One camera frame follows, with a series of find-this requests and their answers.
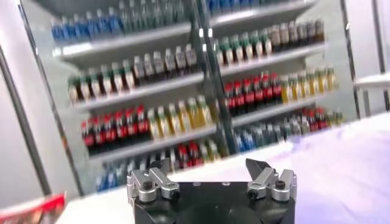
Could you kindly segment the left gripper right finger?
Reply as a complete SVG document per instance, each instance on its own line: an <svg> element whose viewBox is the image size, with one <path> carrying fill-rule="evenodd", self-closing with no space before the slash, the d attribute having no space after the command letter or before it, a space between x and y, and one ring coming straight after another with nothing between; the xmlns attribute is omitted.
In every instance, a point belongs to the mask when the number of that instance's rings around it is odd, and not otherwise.
<svg viewBox="0 0 390 224"><path fill-rule="evenodd" d="M247 196L251 200L270 196L274 201L286 203L297 198L297 175L293 170L283 169L279 174L265 161L246 159L246 167L252 178L247 183Z"/></svg>

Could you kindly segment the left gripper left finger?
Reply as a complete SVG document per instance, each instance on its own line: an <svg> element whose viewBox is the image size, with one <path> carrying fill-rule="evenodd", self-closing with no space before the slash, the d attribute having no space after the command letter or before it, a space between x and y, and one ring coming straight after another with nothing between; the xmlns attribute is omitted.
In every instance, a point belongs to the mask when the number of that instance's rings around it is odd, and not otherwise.
<svg viewBox="0 0 390 224"><path fill-rule="evenodd" d="M167 177L169 158L154 161L148 170L132 170L127 176L127 198L129 203L138 198L141 203L153 203L159 192L166 200L180 198L180 184Z"/></svg>

